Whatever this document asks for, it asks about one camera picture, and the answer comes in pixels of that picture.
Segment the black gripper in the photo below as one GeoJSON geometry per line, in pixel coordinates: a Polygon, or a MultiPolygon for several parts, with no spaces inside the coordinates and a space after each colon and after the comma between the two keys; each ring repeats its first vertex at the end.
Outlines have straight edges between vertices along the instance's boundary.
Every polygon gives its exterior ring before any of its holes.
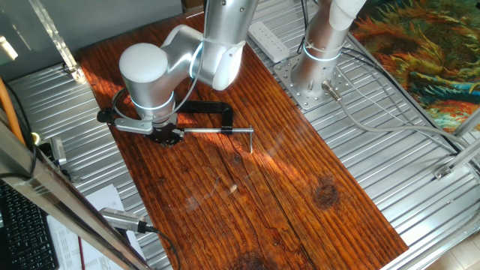
{"type": "Polygon", "coordinates": [[[153,143],[157,143],[162,147],[173,147],[176,140],[183,140],[185,132],[177,128],[177,115],[170,116],[167,120],[161,122],[152,122],[152,131],[148,135],[153,143]]]}

